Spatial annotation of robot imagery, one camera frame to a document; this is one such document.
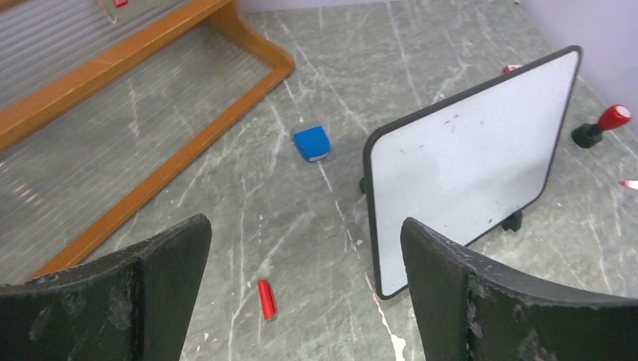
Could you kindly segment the small whiteboard with black frame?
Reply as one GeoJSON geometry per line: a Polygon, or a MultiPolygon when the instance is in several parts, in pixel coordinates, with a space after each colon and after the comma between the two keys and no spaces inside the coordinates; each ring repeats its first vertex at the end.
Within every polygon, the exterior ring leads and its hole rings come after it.
{"type": "Polygon", "coordinates": [[[544,192],[582,49],[570,45],[377,128],[363,148],[380,299],[407,286],[409,217],[466,246],[544,192]]]}

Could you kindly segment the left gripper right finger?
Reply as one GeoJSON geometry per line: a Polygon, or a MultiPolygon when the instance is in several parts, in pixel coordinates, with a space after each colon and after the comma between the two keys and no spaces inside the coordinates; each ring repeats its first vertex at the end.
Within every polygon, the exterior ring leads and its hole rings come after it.
{"type": "Polygon", "coordinates": [[[428,360],[635,360],[637,301],[520,272],[413,218],[401,245],[428,360]]]}

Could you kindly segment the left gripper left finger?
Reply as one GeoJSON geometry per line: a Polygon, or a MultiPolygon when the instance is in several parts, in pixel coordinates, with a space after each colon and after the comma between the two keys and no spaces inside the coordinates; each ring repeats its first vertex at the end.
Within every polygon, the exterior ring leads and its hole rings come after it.
{"type": "Polygon", "coordinates": [[[3,360],[177,360],[206,267],[197,214],[83,265],[1,288],[3,360]]]}

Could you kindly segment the red and white marker pen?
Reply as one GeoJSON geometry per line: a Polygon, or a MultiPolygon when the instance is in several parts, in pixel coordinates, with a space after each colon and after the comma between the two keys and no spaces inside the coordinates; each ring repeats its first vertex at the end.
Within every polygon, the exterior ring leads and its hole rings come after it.
{"type": "Polygon", "coordinates": [[[638,190],[638,181],[637,180],[620,180],[619,184],[623,187],[626,187],[630,190],[638,190]]]}

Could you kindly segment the red marker cap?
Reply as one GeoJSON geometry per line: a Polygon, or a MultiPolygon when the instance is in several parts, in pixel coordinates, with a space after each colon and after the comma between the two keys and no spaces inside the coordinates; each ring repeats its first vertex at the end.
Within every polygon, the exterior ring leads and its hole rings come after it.
{"type": "Polygon", "coordinates": [[[257,289],[260,296],[260,304],[264,319],[271,320],[278,312],[272,286],[266,279],[260,279],[257,282],[257,289]]]}

